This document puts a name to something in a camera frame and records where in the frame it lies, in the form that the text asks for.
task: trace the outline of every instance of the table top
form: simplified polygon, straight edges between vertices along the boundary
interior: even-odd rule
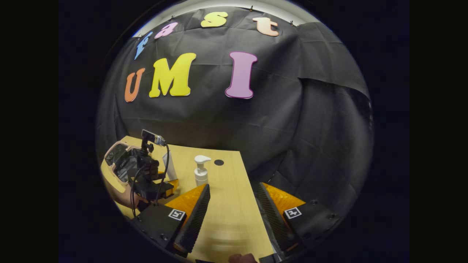
[[[141,145],[141,139],[129,136],[121,141],[129,145]],[[205,155],[211,158],[211,161],[205,163],[211,198],[197,241],[187,259],[193,262],[199,259],[223,263],[232,254],[252,253],[258,262],[258,258],[273,254],[241,153],[170,144],[169,150],[179,186],[174,191],[174,196],[160,199],[162,204],[197,186],[194,174],[197,168],[195,156]],[[160,169],[164,169],[164,154],[166,148],[157,145],[151,153],[152,158],[160,162]],[[215,165],[215,160],[223,160],[224,164]]]

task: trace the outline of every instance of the hand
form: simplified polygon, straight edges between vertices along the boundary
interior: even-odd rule
[[[132,205],[131,205],[131,201],[130,201],[130,184],[128,184],[125,188],[125,192],[123,193],[120,193],[120,192],[117,192],[116,193],[116,198],[115,200],[117,201],[117,203],[121,204],[121,205],[125,205],[126,207],[130,207],[132,208]],[[137,209],[137,205],[140,201],[143,201],[145,203],[148,203],[148,200],[144,199],[143,197],[139,196],[137,193],[133,193],[133,196],[134,196],[134,200],[135,200],[135,209]]]
[[[228,261],[229,263],[257,263],[257,261],[254,259],[254,256],[250,253],[243,256],[241,254],[231,255]]]

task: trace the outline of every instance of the soap dispenser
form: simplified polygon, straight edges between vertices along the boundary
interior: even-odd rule
[[[204,165],[207,161],[211,161],[211,158],[204,155],[195,156],[195,162],[197,163],[197,168],[195,168],[195,182],[197,186],[208,183],[208,171]]]

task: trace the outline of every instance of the letter m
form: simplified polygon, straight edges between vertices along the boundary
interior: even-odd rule
[[[192,61],[195,59],[195,53],[185,53],[179,56],[171,69],[169,69],[168,60],[161,58],[154,63],[153,84],[149,96],[158,97],[161,93],[158,86],[161,86],[162,94],[168,93],[172,85],[171,96],[187,96],[190,94],[189,88],[189,70]]]

